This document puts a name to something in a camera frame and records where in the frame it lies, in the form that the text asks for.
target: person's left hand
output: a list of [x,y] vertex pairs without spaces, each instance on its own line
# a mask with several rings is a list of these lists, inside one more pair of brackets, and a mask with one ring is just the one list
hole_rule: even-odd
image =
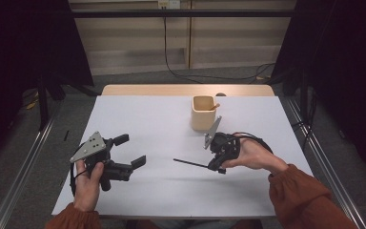
[[[75,162],[77,174],[86,170],[83,160]],[[104,164],[96,163],[91,175],[88,171],[76,178],[76,192],[73,201],[73,207],[82,212],[94,211],[97,201],[99,200],[99,181],[102,177]]]

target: metal bracket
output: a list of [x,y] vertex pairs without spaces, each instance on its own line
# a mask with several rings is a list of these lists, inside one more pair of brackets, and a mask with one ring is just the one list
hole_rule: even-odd
[[208,130],[206,134],[204,134],[204,149],[207,150],[207,148],[210,146],[211,142],[214,139],[216,130],[218,129],[219,122],[221,121],[222,116],[219,116],[213,126]]
[[106,149],[106,143],[99,132],[95,132],[89,140],[87,140],[79,150],[76,151],[75,155],[71,157],[70,163],[74,163],[77,160],[86,158],[88,156],[99,153]]

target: white table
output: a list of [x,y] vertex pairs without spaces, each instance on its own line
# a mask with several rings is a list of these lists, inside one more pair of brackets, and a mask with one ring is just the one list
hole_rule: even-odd
[[[263,138],[274,153],[312,174],[291,125],[275,96],[217,97],[222,116],[218,131],[248,132]],[[204,135],[190,127],[192,96],[102,95],[97,97],[81,142],[95,131],[105,138],[129,134],[130,141],[112,148],[112,160],[130,163],[146,155],[147,164],[131,179],[112,181],[101,192],[96,210],[102,217],[141,219],[251,219],[275,215],[268,172],[244,167],[226,175],[173,161],[207,165]],[[70,186],[58,198],[53,214],[72,202]]]

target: hand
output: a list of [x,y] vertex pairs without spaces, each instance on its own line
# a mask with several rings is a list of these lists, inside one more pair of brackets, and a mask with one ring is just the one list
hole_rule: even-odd
[[[83,160],[75,162],[77,174],[86,170]],[[86,171],[76,178],[76,192],[73,207],[82,212],[94,211],[99,200],[99,180],[103,174],[104,164],[98,162],[91,171],[91,177]]]
[[255,140],[241,138],[240,145],[239,157],[224,161],[221,165],[222,168],[233,168],[242,165],[255,170],[266,169],[273,175],[277,175],[288,168],[284,160],[270,153]]

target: person's right hand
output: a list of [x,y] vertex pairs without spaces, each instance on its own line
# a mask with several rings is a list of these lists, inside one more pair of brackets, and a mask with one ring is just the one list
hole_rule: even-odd
[[239,157],[224,161],[221,165],[222,168],[233,168],[241,165],[255,170],[266,169],[273,175],[283,172],[288,168],[284,160],[270,153],[255,140],[241,138],[240,146]]

